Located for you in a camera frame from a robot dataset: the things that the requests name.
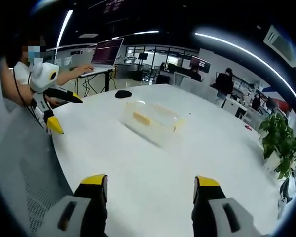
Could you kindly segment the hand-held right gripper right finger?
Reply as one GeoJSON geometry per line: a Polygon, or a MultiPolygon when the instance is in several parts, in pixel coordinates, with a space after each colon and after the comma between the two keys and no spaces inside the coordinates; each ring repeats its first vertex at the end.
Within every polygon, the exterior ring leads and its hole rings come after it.
{"type": "Polygon", "coordinates": [[[219,182],[196,176],[191,214],[195,237],[242,237],[241,205],[227,198],[219,182]]]}

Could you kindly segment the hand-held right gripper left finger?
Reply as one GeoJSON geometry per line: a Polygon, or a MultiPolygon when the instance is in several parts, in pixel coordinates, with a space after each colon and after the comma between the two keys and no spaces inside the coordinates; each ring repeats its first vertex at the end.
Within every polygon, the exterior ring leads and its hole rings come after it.
{"type": "Polygon", "coordinates": [[[57,229],[74,237],[105,237],[107,175],[97,174],[81,181],[68,196],[57,221],[57,229]]]}

